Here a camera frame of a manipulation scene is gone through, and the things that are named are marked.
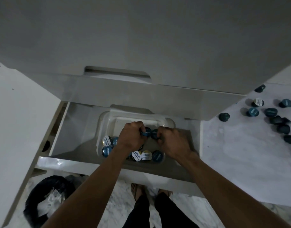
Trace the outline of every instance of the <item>person's left hand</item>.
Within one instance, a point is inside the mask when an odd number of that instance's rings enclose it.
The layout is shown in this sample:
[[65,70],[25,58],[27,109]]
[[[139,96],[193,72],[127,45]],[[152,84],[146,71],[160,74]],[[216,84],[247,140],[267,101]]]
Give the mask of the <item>person's left hand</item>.
[[140,134],[140,130],[145,132],[143,122],[125,124],[118,137],[117,149],[122,149],[127,155],[129,155],[130,152],[138,150],[147,140],[146,136]]

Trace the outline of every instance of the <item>leg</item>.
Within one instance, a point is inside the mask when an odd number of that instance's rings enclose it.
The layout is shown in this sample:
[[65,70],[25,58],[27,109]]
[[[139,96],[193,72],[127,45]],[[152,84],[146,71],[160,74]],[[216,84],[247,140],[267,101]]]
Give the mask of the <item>leg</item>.
[[143,186],[132,183],[132,193],[135,195],[135,200],[137,201],[123,228],[150,228],[150,203]]
[[161,224],[166,227],[193,227],[199,228],[192,222],[167,196],[168,192],[160,190],[156,200],[155,208],[159,212]]

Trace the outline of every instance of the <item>black pants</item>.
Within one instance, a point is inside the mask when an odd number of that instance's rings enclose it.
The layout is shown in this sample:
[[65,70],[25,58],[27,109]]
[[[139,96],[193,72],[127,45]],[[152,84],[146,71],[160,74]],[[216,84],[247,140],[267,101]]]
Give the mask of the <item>black pants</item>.
[[[146,195],[141,195],[135,207],[129,214],[123,228],[150,228],[150,203]],[[192,222],[165,194],[160,193],[155,200],[155,208],[159,212],[163,228],[193,227],[199,228]]]

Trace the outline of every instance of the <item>foot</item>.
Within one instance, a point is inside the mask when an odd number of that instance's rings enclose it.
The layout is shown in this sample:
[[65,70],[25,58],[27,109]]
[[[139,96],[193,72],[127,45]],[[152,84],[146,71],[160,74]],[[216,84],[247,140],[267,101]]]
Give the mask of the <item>foot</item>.
[[170,197],[173,192],[172,191],[168,191],[168,190],[159,189],[158,195],[161,194],[161,193],[165,193],[168,197]]
[[133,194],[135,201],[137,201],[141,195],[146,195],[144,185],[139,185],[136,183],[131,184],[131,192]]

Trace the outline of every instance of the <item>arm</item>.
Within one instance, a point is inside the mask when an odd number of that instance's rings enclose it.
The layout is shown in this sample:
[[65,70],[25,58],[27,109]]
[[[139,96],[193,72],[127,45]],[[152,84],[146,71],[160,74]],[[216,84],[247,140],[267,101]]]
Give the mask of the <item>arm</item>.
[[205,164],[176,129],[158,128],[158,144],[193,177],[225,227],[291,227],[257,200]]
[[112,194],[121,167],[130,152],[147,140],[142,122],[127,123],[117,145],[89,178],[61,205],[42,228],[97,227]]

